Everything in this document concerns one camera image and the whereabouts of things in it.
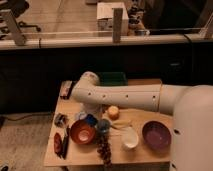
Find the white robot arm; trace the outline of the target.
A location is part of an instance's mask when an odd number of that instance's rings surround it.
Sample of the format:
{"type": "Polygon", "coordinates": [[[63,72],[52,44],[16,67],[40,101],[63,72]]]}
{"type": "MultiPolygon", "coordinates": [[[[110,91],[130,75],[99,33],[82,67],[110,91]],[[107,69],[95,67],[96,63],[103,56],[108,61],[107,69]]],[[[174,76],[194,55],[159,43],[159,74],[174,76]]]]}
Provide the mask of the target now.
{"type": "Polygon", "coordinates": [[[170,171],[213,171],[213,85],[110,87],[87,71],[71,96],[91,110],[105,104],[172,115],[170,171]]]}

